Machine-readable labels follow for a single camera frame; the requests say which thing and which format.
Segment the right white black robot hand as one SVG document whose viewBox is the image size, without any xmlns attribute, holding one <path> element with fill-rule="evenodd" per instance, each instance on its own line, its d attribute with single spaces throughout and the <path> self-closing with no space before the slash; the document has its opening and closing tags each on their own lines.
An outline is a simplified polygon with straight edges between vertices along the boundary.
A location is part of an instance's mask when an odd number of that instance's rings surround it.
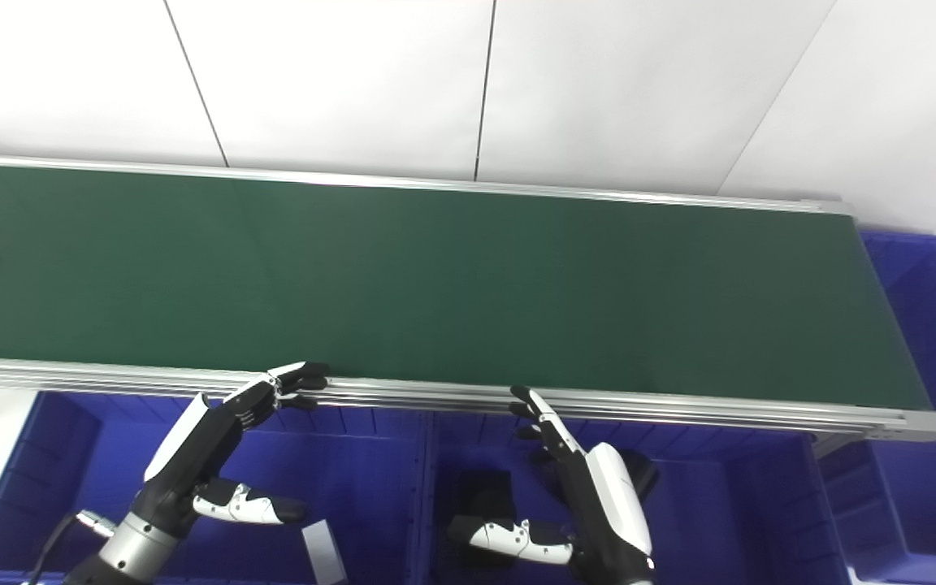
<svg viewBox="0 0 936 585">
<path fill-rule="evenodd" d="M 586 449 L 535 390 L 515 385 L 509 411 L 530 421 L 516 430 L 536 440 L 553 464 L 575 533 L 543 523 L 457 515 L 447 537 L 457 544 L 538 564 L 567 566 L 584 584 L 654 584 L 657 572 L 643 502 L 660 471 L 642 454 L 626 460 L 608 442 Z"/>
</svg>

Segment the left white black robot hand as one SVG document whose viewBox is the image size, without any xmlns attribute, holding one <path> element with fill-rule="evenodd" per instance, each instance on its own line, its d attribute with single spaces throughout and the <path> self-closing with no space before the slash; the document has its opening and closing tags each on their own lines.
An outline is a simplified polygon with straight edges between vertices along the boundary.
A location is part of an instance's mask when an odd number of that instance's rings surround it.
<svg viewBox="0 0 936 585">
<path fill-rule="evenodd" d="M 301 390 L 327 387 L 328 366 L 296 362 L 255 375 L 222 402 L 198 393 L 146 467 L 129 513 L 137 528 L 185 540 L 198 516 L 224 522 L 285 525 L 304 521 L 308 505 L 220 475 L 242 436 L 288 408 L 312 410 Z"/>
</svg>

